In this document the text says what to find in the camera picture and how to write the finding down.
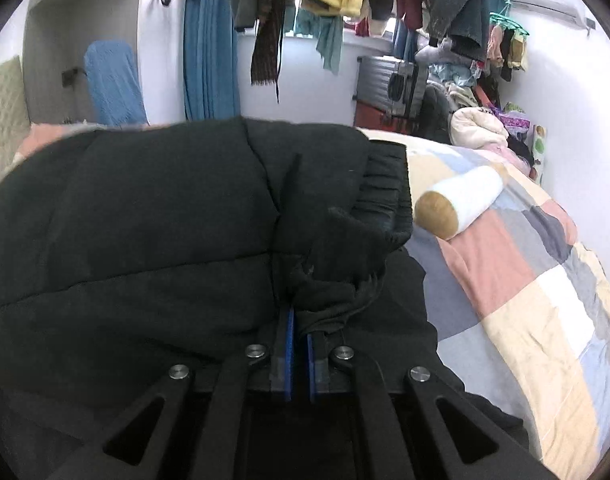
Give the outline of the blue towel covered chair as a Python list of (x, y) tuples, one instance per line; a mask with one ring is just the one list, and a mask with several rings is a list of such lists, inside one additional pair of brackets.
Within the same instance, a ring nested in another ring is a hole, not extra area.
[(122, 40), (92, 42), (84, 54), (88, 90), (96, 120), (106, 126), (145, 125), (134, 50)]

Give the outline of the green sock hanger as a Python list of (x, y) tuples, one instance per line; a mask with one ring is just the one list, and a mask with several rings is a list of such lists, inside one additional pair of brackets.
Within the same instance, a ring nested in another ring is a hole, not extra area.
[(500, 25), (504, 29), (510, 29), (519, 35), (528, 37), (529, 31), (514, 18), (510, 17), (514, 0), (496, 0), (491, 6), (490, 21), (492, 24)]

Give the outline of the dark grey hanging coat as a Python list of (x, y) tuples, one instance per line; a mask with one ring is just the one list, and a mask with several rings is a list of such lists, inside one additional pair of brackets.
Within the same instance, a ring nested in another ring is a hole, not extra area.
[(488, 0), (422, 0), (428, 13), (424, 30), (430, 45), (449, 38), (457, 55), (484, 62), (489, 32)]

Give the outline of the black puffer jacket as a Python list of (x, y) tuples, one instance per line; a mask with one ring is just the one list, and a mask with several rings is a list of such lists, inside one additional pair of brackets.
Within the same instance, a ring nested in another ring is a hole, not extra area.
[(168, 370), (216, 370), (294, 314), (292, 394), (247, 479), (315, 479), (306, 339), (397, 391), (437, 354), (407, 154), (331, 125), (244, 118), (77, 133), (0, 182), (0, 479), (52, 474)]

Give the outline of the brown plaid scarf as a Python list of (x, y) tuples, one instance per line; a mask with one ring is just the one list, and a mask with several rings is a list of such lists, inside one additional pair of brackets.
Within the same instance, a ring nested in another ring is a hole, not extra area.
[(293, 2), (294, 0), (260, 0), (256, 42), (250, 62), (252, 84), (278, 82), (285, 11)]

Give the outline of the blue curtain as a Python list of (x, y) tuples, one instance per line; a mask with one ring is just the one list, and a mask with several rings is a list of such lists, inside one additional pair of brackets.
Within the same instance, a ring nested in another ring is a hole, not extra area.
[(189, 120), (240, 114), (237, 39), (230, 0), (186, 0), (183, 81)]

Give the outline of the patchwork pastel quilt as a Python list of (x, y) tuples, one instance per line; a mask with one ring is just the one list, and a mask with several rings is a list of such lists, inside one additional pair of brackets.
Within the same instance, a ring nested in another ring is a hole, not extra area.
[(589, 478), (610, 449), (610, 283), (570, 216), (510, 168), (462, 233), (415, 229), (407, 249), (442, 362), (521, 419), (557, 477)]

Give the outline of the cream quilted headboard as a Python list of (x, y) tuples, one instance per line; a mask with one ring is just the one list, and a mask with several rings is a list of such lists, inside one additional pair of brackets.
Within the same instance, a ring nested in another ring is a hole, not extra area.
[(20, 58), (0, 63), (0, 178), (30, 130)]

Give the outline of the cream fluffy bundle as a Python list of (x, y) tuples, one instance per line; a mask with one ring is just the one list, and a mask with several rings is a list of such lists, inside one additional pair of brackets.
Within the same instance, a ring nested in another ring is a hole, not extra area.
[(451, 115), (451, 143), (478, 150), (487, 144), (508, 146), (509, 133), (503, 123), (483, 107), (462, 107)]

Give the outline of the white cylindrical bolster pillow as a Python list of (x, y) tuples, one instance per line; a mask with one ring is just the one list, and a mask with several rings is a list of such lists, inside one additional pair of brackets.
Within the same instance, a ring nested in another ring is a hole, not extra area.
[(414, 221), (442, 240), (451, 240), (491, 207), (508, 181), (503, 164), (479, 166), (442, 179), (420, 195)]

